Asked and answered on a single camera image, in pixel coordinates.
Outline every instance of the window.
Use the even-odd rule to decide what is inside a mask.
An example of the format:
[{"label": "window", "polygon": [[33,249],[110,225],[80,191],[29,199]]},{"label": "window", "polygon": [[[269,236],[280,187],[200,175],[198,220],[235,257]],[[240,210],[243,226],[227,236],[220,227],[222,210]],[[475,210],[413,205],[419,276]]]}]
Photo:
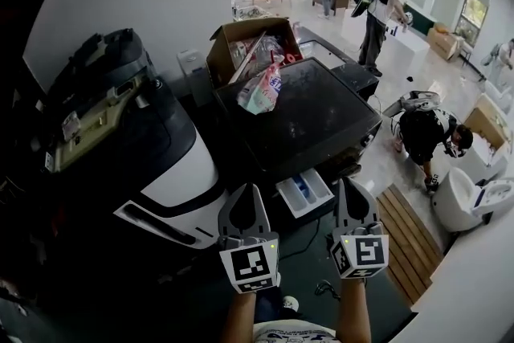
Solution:
[{"label": "window", "polygon": [[455,33],[475,46],[487,14],[487,7],[480,0],[466,0]]}]

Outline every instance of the white toilet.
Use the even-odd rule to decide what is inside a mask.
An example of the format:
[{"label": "white toilet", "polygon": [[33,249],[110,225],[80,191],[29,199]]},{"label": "white toilet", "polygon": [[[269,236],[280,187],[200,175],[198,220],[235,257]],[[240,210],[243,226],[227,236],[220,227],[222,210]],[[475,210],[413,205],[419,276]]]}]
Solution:
[{"label": "white toilet", "polygon": [[461,169],[453,167],[432,197],[432,206],[448,231],[470,230],[482,222],[484,214],[514,206],[514,178],[479,187]]}]

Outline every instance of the wooden pallet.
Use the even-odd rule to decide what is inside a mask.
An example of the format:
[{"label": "wooden pallet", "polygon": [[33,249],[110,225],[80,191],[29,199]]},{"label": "wooden pallet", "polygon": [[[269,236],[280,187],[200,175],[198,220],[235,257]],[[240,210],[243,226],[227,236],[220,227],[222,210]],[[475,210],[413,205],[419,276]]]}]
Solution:
[{"label": "wooden pallet", "polygon": [[443,253],[395,185],[380,194],[377,202],[389,235],[390,279],[412,305],[431,285],[430,276]]}]

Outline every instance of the plastic bag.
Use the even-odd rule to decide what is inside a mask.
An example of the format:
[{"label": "plastic bag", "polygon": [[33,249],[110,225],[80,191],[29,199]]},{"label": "plastic bag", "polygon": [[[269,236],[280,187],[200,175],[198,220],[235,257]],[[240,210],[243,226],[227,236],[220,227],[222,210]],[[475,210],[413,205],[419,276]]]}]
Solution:
[{"label": "plastic bag", "polygon": [[279,65],[278,62],[273,63],[264,73],[245,84],[237,97],[239,106],[254,115],[270,112],[275,108],[282,87]]},{"label": "plastic bag", "polygon": [[[246,57],[255,40],[257,40],[257,38],[229,43],[232,62],[234,62],[234,66],[236,68],[239,67],[243,59]],[[250,79],[269,67],[270,64],[274,63],[271,60],[272,52],[275,62],[282,62],[285,59],[284,49],[279,45],[276,38],[274,36],[264,36],[260,45],[255,49],[255,53],[251,57],[250,62],[248,62],[248,65],[243,69],[243,73],[239,78]]]}]

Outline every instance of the white floor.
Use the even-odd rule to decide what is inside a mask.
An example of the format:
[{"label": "white floor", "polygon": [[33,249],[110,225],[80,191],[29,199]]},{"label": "white floor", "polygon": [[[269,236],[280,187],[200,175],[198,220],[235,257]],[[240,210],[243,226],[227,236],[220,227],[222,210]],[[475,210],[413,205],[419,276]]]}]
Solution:
[{"label": "white floor", "polygon": [[[251,0],[235,0],[235,2],[241,7],[251,5]],[[325,20],[317,17],[322,12],[322,8],[320,5],[312,6],[312,0],[292,0],[291,6],[288,0],[283,2],[256,0],[255,4],[273,14],[289,17],[291,23],[300,22],[357,60],[362,39],[349,42],[341,37],[344,9],[339,9],[336,17]],[[462,67],[462,65],[463,62],[460,59],[455,63],[448,63],[429,50],[421,75],[415,77],[412,83],[397,75],[396,67],[379,67],[384,75],[380,78],[376,97],[372,96],[369,104],[381,111],[411,90],[431,90],[442,97],[445,109],[464,121],[480,90],[479,76],[472,68]],[[374,195],[380,194],[394,183],[409,200],[439,246],[444,249],[449,236],[430,207],[430,199],[424,191],[424,174],[406,155],[398,155],[393,150],[390,144],[392,139],[390,121],[386,117],[383,119],[384,123],[377,138],[361,159],[362,171],[358,174],[357,180],[371,187]],[[439,181],[448,172],[451,161],[441,148],[436,149],[432,169],[433,173],[439,175]]]}]

